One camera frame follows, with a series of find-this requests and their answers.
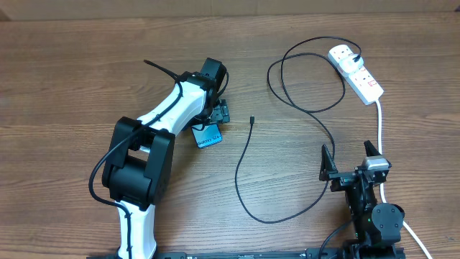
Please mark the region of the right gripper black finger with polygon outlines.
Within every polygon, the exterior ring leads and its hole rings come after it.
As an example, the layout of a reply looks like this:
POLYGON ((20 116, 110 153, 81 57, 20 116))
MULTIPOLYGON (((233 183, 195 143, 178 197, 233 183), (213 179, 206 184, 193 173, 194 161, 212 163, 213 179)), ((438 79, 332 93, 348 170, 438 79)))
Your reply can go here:
POLYGON ((330 181, 331 175, 338 173, 336 164, 326 145, 321 147, 321 167, 319 173, 320 181, 330 181))
POLYGON ((364 142, 364 148, 367 157, 380 156, 380 151, 372 144, 370 140, 364 142))

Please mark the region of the Galaxy S24+ smartphone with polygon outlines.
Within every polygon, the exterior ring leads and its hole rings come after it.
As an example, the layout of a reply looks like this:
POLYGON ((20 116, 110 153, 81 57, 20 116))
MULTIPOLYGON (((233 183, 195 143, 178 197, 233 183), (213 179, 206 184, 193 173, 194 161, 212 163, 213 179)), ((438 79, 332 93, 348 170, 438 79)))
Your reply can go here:
POLYGON ((191 127, 197 147, 202 149, 215 145, 223 140, 217 124, 212 125, 194 125, 191 127))

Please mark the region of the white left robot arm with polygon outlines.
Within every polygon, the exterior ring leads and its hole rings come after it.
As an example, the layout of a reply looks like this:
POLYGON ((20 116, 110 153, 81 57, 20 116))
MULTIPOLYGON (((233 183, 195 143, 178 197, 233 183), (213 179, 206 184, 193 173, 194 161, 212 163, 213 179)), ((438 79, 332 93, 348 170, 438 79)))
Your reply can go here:
POLYGON ((197 146, 208 147, 222 141, 219 125, 230 120, 221 98, 228 83, 222 62, 207 58, 198 72, 165 73, 174 80, 172 92, 147 114, 122 117, 98 165, 107 203, 119 212, 121 244, 114 258, 155 256, 155 207, 170 180, 176 137, 191 129, 197 146))

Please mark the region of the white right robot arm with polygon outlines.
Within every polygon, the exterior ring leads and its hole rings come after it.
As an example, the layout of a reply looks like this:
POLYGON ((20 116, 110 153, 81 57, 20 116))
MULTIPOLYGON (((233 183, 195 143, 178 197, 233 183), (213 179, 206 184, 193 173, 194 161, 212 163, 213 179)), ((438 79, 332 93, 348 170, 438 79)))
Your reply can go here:
POLYGON ((319 258, 401 259, 404 250, 396 247, 401 241, 405 211, 397 204, 379 203, 374 187, 386 181, 391 163, 367 140, 366 157, 354 171, 340 173, 333 156, 324 145, 321 148, 319 179, 331 184, 331 191, 343 191, 351 219, 334 230, 318 251, 319 258), (340 248, 325 251, 328 241, 348 227, 354 226, 355 238, 346 240, 340 248))

